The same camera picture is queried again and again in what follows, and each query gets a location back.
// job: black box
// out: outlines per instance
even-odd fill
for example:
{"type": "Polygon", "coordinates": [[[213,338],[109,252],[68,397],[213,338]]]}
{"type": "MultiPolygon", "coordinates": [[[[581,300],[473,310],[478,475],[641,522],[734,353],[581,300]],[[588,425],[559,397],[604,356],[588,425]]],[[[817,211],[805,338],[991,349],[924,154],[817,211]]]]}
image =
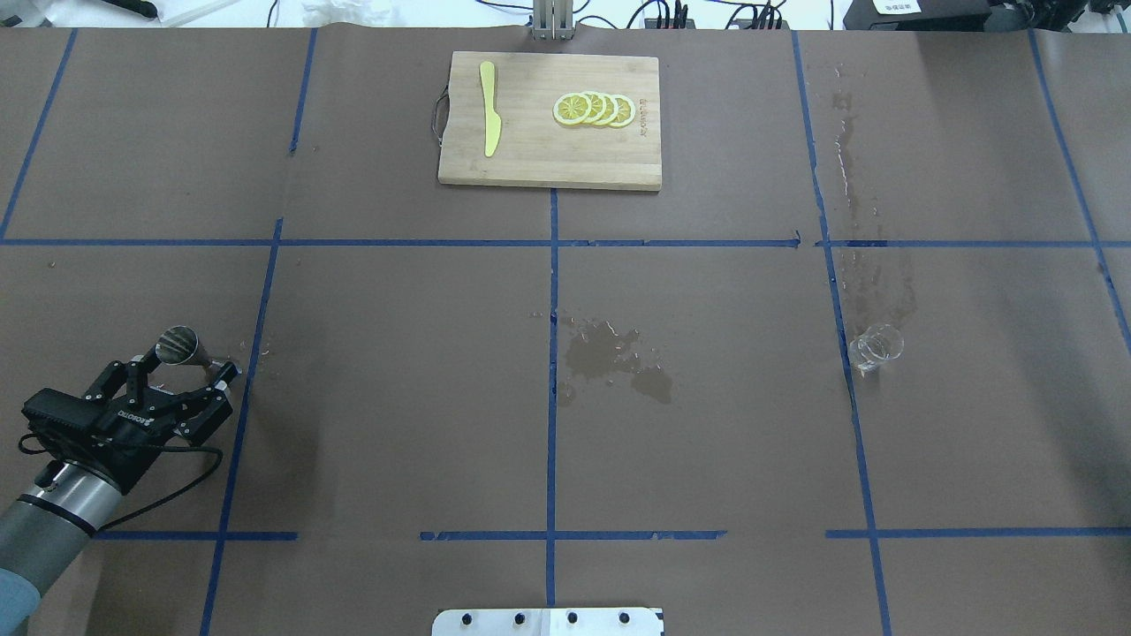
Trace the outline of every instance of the black box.
{"type": "MultiPolygon", "coordinates": [[[[906,0],[880,0],[905,5],[906,0]]],[[[872,0],[853,0],[845,14],[845,28],[855,31],[982,31],[990,17],[987,0],[920,0],[920,11],[889,16],[875,10],[872,0]]]]}

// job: cutting board handle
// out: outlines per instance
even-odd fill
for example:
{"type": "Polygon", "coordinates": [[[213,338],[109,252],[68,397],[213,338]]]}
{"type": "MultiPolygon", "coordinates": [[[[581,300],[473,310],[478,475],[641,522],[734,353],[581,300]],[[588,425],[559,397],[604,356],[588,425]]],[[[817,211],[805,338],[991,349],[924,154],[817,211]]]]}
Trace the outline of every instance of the cutting board handle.
{"type": "Polygon", "coordinates": [[[443,119],[443,128],[440,128],[440,104],[448,102],[449,112],[451,110],[451,98],[448,96],[448,87],[443,87],[443,92],[440,96],[435,98],[435,104],[432,105],[432,135],[435,136],[435,143],[442,148],[443,147],[443,131],[448,129],[448,118],[443,119]]]}

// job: metal bracket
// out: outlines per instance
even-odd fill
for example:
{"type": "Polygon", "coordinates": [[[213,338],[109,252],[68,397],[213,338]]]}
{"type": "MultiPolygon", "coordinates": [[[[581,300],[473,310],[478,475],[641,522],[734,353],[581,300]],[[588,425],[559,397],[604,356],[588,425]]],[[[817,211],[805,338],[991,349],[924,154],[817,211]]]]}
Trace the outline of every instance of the metal bracket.
{"type": "Polygon", "coordinates": [[[663,636],[664,611],[653,608],[447,610],[432,636],[663,636]]]}
{"type": "Polygon", "coordinates": [[[573,0],[534,0],[530,35],[535,40],[573,40],[573,0]]]}

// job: lemon slice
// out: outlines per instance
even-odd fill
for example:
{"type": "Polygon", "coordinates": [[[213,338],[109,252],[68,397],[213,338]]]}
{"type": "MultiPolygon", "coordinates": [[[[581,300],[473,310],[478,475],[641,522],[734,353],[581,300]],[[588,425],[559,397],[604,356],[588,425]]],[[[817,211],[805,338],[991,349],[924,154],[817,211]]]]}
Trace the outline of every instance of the lemon slice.
{"type": "Polygon", "coordinates": [[[567,93],[554,102],[554,119],[563,126],[577,126],[589,117],[593,102],[584,93],[567,93]]]}
{"type": "Polygon", "coordinates": [[[605,111],[608,109],[608,104],[604,100],[605,94],[597,93],[596,91],[586,91],[585,95],[589,97],[589,103],[593,104],[589,108],[589,117],[585,118],[585,122],[593,123],[605,117],[605,111]]]}
{"type": "Polygon", "coordinates": [[[616,114],[613,117],[612,121],[608,122],[610,128],[624,128],[625,126],[632,123],[636,119],[636,102],[629,100],[624,95],[610,95],[613,102],[616,103],[616,114]]]}
{"type": "Polygon", "coordinates": [[[601,98],[605,102],[605,105],[607,106],[605,109],[605,117],[598,119],[597,121],[594,121],[593,124],[608,126],[611,122],[616,120],[616,114],[621,112],[621,104],[620,102],[614,100],[612,95],[606,95],[604,93],[601,94],[601,98]]]}

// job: metal plate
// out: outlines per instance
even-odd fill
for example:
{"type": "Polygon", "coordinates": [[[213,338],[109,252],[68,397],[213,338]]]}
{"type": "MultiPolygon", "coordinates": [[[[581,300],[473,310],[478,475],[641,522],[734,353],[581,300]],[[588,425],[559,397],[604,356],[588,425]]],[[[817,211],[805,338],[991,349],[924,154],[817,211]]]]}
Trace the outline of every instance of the metal plate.
{"type": "Polygon", "coordinates": [[[649,608],[447,610],[432,636],[663,636],[664,611],[649,608]]]}

